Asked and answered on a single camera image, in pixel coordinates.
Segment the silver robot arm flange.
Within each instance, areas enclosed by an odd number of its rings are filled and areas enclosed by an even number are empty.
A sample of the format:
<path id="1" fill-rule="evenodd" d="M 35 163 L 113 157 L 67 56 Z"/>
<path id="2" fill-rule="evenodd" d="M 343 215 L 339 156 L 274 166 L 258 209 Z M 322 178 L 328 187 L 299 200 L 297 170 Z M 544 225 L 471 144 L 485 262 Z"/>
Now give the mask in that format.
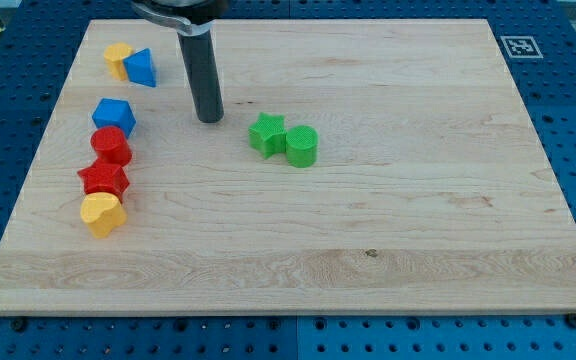
<path id="1" fill-rule="evenodd" d="M 230 0 L 132 0 L 131 7 L 141 18 L 193 37 L 208 32 L 214 20 L 231 7 Z"/>

